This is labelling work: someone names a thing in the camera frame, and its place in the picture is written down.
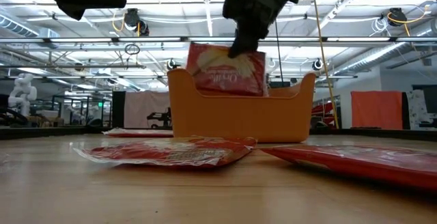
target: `humanoid robot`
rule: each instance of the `humanoid robot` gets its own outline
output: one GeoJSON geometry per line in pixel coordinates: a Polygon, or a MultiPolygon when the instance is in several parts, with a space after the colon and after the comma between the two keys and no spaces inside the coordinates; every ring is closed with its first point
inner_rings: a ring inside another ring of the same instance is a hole
{"type": "Polygon", "coordinates": [[[27,117],[30,112],[30,101],[36,100],[37,90],[36,87],[31,85],[33,80],[32,74],[20,74],[15,79],[15,87],[12,90],[8,98],[8,106],[11,109],[17,109],[17,105],[20,107],[20,114],[27,117]]]}

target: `chip bag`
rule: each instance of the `chip bag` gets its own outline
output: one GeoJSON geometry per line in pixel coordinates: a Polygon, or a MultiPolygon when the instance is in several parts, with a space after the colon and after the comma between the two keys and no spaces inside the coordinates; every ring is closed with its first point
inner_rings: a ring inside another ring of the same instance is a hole
{"type": "Polygon", "coordinates": [[[104,135],[111,137],[147,137],[147,138],[158,138],[158,137],[172,137],[172,130],[156,130],[156,129],[124,129],[124,128],[113,128],[110,131],[103,132],[104,135]]]}
{"type": "Polygon", "coordinates": [[[229,48],[191,43],[186,70],[197,89],[239,96],[266,96],[266,54],[244,53],[230,59],[229,48]]]}
{"type": "Polygon", "coordinates": [[[172,167],[210,168],[232,163],[247,155],[256,140],[221,138],[173,138],[122,143],[84,150],[84,158],[96,163],[131,163],[172,167]]]}
{"type": "Polygon", "coordinates": [[[434,153],[351,145],[297,145],[261,150],[292,163],[437,191],[434,153]]]}

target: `wooden surface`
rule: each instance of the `wooden surface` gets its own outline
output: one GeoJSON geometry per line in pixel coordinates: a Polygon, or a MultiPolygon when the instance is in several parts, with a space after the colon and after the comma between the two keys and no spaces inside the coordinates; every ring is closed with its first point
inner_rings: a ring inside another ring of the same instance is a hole
{"type": "MultiPolygon", "coordinates": [[[[303,170],[260,151],[215,171],[98,164],[103,135],[0,141],[0,223],[437,223],[435,197],[303,170]]],[[[308,144],[437,143],[310,137],[308,144]]]]}

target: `ceiling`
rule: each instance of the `ceiling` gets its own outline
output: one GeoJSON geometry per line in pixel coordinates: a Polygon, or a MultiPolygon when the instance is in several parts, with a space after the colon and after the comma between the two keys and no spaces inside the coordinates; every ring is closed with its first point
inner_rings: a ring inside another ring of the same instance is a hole
{"type": "MultiPolygon", "coordinates": [[[[207,37],[232,37],[235,31],[235,23],[226,20],[221,16],[224,0],[127,0],[126,8],[138,8],[140,17],[145,20],[150,28],[150,37],[158,36],[207,36],[207,37]],[[212,28],[208,27],[208,18],[211,18],[212,28]]],[[[322,36],[361,36],[378,37],[385,36],[390,32],[392,36],[405,33],[403,27],[388,26],[382,31],[375,28],[376,18],[387,15],[390,8],[401,8],[408,17],[408,20],[420,18],[424,14],[425,5],[427,15],[422,20],[411,23],[410,27],[417,25],[434,17],[435,0],[317,0],[320,20],[335,8],[335,12],[326,25],[322,27],[322,36]]],[[[125,9],[101,9],[87,10],[81,21],[68,18],[55,4],[53,0],[0,0],[0,14],[7,14],[19,20],[30,29],[41,28],[52,29],[62,38],[82,37],[136,37],[136,33],[127,30],[114,29],[113,23],[120,28],[122,25],[121,16],[125,9]]],[[[315,20],[315,6],[313,0],[300,0],[299,4],[287,4],[281,11],[277,23],[270,27],[269,36],[318,36],[317,23],[315,20]]],[[[0,38],[19,38],[20,36],[7,29],[0,28],[0,38]]],[[[142,68],[112,68],[111,65],[126,64],[127,55],[124,54],[124,44],[108,46],[108,44],[84,44],[86,47],[94,47],[96,50],[82,51],[81,46],[71,43],[59,44],[57,49],[43,48],[37,45],[8,44],[19,53],[36,57],[41,62],[29,61],[19,57],[17,61],[27,65],[41,65],[56,59],[56,64],[73,65],[77,63],[107,65],[110,73],[114,75],[165,75],[166,64],[169,59],[176,60],[184,65],[188,55],[188,43],[186,42],[165,42],[141,43],[141,52],[130,58],[130,64],[139,63],[146,66],[142,68]]],[[[340,66],[353,56],[359,55],[368,47],[361,47],[357,44],[329,44],[324,47],[325,58],[330,63],[330,68],[340,66]]],[[[267,66],[267,72],[278,74],[278,62],[281,60],[283,74],[304,74],[312,71],[312,62],[322,57],[320,47],[317,45],[275,45],[261,46],[259,51],[266,53],[267,58],[272,62],[267,66]]],[[[9,65],[7,59],[2,64],[9,65]]],[[[74,69],[56,70],[59,74],[68,75],[90,75],[89,72],[77,72],[74,69]]],[[[132,84],[141,89],[166,90],[165,81],[158,79],[131,79],[132,84]]],[[[98,80],[99,87],[111,88],[106,83],[98,80]]]]}

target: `orange plastic basket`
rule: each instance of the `orange plastic basket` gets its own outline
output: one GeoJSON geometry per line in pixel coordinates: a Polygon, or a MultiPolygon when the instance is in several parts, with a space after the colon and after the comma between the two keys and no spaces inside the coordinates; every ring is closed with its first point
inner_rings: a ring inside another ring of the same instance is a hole
{"type": "Polygon", "coordinates": [[[309,135],[315,74],[305,75],[293,87],[269,90],[270,97],[202,95],[186,70],[167,75],[175,137],[253,137],[260,143],[300,143],[309,135]]]}

